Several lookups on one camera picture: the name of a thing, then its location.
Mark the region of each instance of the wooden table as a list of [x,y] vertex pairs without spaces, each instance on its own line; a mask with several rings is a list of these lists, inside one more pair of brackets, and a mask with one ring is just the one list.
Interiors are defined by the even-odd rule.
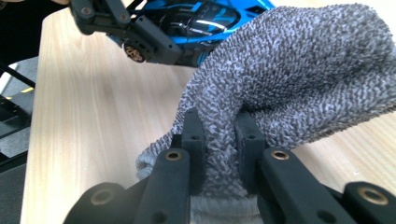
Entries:
[[[278,0],[319,7],[347,0]],[[391,25],[388,1],[371,5]],[[103,34],[82,35],[68,10],[43,25],[22,223],[62,223],[88,188],[136,182],[136,156],[166,133],[193,70],[131,62]],[[396,194],[396,115],[294,149],[323,184],[365,180]]]

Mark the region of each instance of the knitted fabric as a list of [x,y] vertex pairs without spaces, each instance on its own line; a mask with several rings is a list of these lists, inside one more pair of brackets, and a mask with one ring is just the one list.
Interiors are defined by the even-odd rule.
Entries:
[[391,33],[371,8],[278,7],[239,28],[197,69],[172,130],[138,157],[138,176],[149,175],[195,106],[207,160],[203,191],[191,197],[191,219],[262,223],[256,197],[238,177],[238,111],[251,114],[269,146],[292,149],[393,111],[395,74]]

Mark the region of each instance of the gray knit sock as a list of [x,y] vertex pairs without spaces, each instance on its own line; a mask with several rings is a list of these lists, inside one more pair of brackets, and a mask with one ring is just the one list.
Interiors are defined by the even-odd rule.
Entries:
[[270,146],[295,148],[395,109],[396,50],[363,5],[278,7],[238,29],[197,69],[172,130],[137,159],[149,175],[196,106],[207,139],[206,180],[191,197],[197,223],[262,223],[237,173],[233,121],[244,107]]

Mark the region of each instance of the gray carpet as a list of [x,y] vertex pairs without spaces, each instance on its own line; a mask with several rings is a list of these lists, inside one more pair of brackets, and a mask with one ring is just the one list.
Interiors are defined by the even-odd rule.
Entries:
[[[22,75],[30,78],[35,82],[37,75],[38,58],[28,59],[18,63],[17,71]],[[29,88],[26,84],[20,82],[15,77],[6,85],[2,95],[13,96]],[[8,137],[0,139],[0,151],[8,157],[15,156],[29,147],[30,128],[14,133]]]

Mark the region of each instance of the floor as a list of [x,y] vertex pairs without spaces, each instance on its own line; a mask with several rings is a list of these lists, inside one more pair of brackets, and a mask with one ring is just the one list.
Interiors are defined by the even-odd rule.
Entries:
[[[38,58],[28,59],[17,63],[16,70],[35,82],[35,77],[37,75],[37,64]],[[12,96],[29,88],[29,86],[18,81],[14,77],[11,77],[9,81],[7,81],[7,76],[2,75],[2,79],[5,79],[2,80],[2,82],[5,83],[5,87],[0,90],[3,96]],[[9,157],[26,151],[29,147],[29,136],[30,128],[27,128],[19,131],[18,133],[14,133],[8,137],[0,139],[0,151]]]

